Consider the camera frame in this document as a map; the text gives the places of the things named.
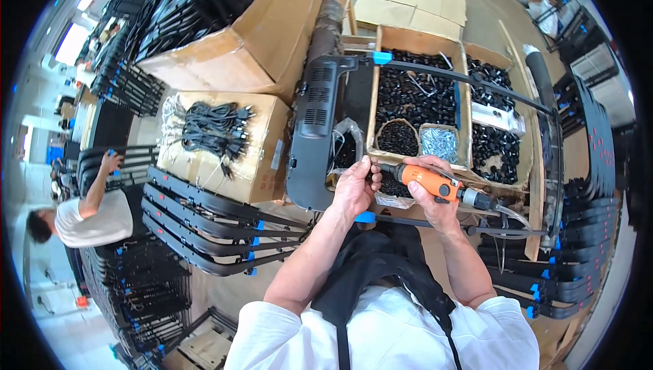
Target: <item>vent grille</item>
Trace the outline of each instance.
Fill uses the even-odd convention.
[[[329,102],[329,88],[313,87],[308,89],[308,102]]]
[[[306,110],[306,117],[304,118],[306,125],[319,125],[325,127],[327,125],[327,111],[308,109]]]
[[[311,81],[328,81],[333,80],[333,68],[318,67],[313,70]]]

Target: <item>orange screwdriver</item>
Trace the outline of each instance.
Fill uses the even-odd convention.
[[[412,164],[381,164],[381,170],[387,171],[407,186],[412,181],[418,182],[431,195],[436,196],[439,203],[462,201],[478,210],[494,210],[497,205],[490,196],[463,186],[460,179],[435,167],[429,170]]]

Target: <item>black apron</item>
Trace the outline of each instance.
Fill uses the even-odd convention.
[[[350,370],[347,323],[363,288],[393,276],[406,287],[436,319],[453,350],[456,368],[461,370],[458,352],[451,338],[449,314],[456,307],[431,274],[416,227],[377,223],[374,230],[360,231],[355,226],[347,233],[338,256],[311,308],[336,326],[339,370]]]

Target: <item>cardboard sheet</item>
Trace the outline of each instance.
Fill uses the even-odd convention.
[[[357,0],[355,10],[363,27],[386,24],[455,39],[467,20],[465,0]]]

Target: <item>wrist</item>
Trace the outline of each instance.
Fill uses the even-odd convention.
[[[342,203],[334,202],[324,211],[322,218],[329,218],[333,221],[342,221],[345,224],[353,224],[358,215],[353,215],[352,207]]]

